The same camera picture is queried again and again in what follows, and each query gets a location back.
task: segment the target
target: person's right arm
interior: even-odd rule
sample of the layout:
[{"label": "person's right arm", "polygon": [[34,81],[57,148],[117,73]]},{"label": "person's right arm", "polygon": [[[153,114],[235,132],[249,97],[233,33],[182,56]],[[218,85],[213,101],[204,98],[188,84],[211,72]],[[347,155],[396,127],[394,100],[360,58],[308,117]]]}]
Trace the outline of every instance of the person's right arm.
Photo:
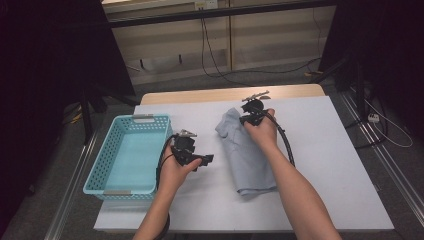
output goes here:
[{"label": "person's right arm", "polygon": [[[268,113],[274,116],[275,111]],[[318,193],[283,155],[277,145],[275,125],[264,118],[259,126],[244,124],[267,157],[281,202],[298,239],[341,239]]]}]

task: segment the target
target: power strip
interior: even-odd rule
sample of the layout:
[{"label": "power strip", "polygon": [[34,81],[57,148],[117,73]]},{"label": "power strip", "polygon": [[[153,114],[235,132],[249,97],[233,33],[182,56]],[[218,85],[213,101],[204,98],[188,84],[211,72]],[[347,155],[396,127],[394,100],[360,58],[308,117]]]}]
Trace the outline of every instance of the power strip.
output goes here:
[{"label": "power strip", "polygon": [[380,122],[380,115],[376,113],[370,113],[368,115],[368,122],[375,122],[375,123]]}]

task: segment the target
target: person's left arm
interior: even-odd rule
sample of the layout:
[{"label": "person's left arm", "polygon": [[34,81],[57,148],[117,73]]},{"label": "person's left arm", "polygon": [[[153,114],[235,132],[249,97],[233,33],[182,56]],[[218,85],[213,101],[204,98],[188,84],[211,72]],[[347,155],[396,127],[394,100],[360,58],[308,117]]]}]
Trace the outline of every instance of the person's left arm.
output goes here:
[{"label": "person's left arm", "polygon": [[201,163],[201,159],[196,159],[188,165],[181,166],[172,156],[169,145],[162,161],[165,159],[160,173],[158,191],[133,240],[154,239],[162,232],[178,188],[184,183],[187,175]]}]

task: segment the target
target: forearm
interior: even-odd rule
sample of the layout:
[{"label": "forearm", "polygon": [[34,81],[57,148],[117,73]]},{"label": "forearm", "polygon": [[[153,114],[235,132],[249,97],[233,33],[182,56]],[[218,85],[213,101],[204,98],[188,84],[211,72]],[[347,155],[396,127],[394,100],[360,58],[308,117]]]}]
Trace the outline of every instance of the forearm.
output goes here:
[{"label": "forearm", "polygon": [[149,211],[133,238],[134,240],[154,239],[161,233],[166,224],[169,208],[174,196],[175,193],[173,192],[159,190],[156,193]]},{"label": "forearm", "polygon": [[340,239],[327,209],[309,181],[294,168],[277,146],[262,146],[280,198],[299,239]]}]

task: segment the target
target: hand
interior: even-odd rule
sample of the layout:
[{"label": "hand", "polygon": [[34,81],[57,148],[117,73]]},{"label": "hand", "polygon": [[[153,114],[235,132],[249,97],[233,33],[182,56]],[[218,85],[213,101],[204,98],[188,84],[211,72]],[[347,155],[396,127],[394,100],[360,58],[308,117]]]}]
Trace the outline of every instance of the hand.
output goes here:
[{"label": "hand", "polygon": [[[275,110],[270,108],[268,113],[274,117]],[[261,149],[265,146],[277,146],[277,128],[268,117],[264,117],[258,126],[253,126],[246,121],[244,127]]]},{"label": "hand", "polygon": [[160,173],[158,190],[170,191],[173,194],[175,194],[178,188],[184,183],[187,175],[202,163],[202,160],[199,158],[188,165],[181,166],[172,155],[171,145],[169,144],[165,149],[162,161],[165,159],[166,161]]}]

